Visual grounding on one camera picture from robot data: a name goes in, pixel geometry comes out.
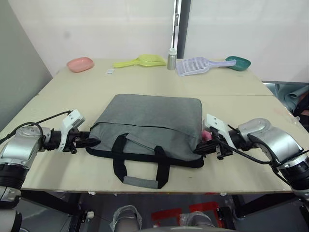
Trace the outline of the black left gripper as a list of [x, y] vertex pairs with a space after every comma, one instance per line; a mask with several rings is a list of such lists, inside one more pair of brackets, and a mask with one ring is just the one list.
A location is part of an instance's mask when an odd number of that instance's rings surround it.
[[78, 148], [94, 147], [101, 143], [101, 140], [96, 138], [89, 138], [89, 131], [79, 131], [78, 129], [70, 129], [67, 134], [67, 139], [63, 152], [77, 153], [76, 142]]

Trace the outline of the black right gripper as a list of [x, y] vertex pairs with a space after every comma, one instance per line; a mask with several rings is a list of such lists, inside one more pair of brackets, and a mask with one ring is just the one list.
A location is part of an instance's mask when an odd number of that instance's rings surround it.
[[226, 139], [219, 134], [218, 130], [211, 130], [211, 137], [211, 141], [198, 144], [197, 148], [194, 150], [194, 153], [199, 155], [216, 153], [218, 160], [223, 160], [224, 157], [233, 154], [233, 151], [230, 149]]

